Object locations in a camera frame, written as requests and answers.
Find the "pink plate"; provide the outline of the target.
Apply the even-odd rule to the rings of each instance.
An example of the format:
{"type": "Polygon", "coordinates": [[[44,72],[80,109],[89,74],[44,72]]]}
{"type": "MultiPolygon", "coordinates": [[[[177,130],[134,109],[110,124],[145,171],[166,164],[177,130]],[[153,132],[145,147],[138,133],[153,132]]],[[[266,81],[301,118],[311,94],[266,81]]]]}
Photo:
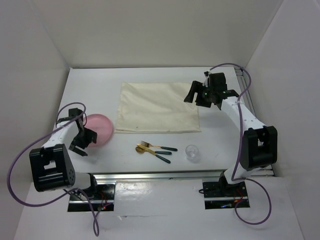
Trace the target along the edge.
{"type": "Polygon", "coordinates": [[[114,133],[112,121],[102,114],[90,114],[87,116],[86,121],[85,127],[97,133],[96,143],[92,142],[88,147],[95,148],[104,146],[114,133]]]}

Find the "cream cloth placemat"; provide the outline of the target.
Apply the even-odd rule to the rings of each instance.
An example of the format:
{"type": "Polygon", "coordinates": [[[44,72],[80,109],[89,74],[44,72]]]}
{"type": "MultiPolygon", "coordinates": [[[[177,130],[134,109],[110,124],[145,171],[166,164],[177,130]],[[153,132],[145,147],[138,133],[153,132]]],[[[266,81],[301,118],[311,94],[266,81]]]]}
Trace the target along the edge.
{"type": "Polygon", "coordinates": [[[182,134],[201,131],[198,107],[184,102],[187,82],[123,82],[116,133],[182,134]]]}

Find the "clear drinking glass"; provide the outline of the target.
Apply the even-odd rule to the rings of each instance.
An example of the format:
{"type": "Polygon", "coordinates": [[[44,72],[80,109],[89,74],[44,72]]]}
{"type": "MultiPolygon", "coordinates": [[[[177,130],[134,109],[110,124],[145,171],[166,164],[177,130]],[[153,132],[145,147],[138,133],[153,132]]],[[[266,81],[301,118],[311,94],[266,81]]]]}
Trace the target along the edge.
{"type": "Polygon", "coordinates": [[[185,148],[185,158],[192,163],[198,163],[200,161],[200,152],[198,147],[195,145],[188,145],[185,148]]]}

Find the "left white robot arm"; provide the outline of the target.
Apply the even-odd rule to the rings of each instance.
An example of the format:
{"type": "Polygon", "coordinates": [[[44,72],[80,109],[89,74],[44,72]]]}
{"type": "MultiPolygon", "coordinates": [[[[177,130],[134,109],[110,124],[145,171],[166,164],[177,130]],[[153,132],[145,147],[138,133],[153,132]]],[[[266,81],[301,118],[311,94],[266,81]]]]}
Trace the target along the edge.
{"type": "Polygon", "coordinates": [[[58,189],[81,189],[88,200],[97,197],[99,187],[91,173],[76,172],[70,152],[87,157],[85,149],[97,142],[97,133],[84,126],[84,112],[68,110],[68,116],[57,120],[57,132],[40,148],[32,149],[29,160],[34,187],[38,192],[58,189]]]}

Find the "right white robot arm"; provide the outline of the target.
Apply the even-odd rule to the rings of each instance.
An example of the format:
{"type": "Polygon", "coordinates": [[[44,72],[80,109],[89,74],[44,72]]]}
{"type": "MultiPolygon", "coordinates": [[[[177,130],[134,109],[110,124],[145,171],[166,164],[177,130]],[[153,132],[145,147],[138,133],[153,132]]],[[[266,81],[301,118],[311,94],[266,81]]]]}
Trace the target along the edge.
{"type": "Polygon", "coordinates": [[[239,129],[239,150],[235,164],[219,178],[218,190],[230,196],[252,173],[278,160],[278,131],[258,120],[234,89],[228,89],[225,74],[205,73],[205,82],[194,80],[184,102],[224,112],[239,129]]]}

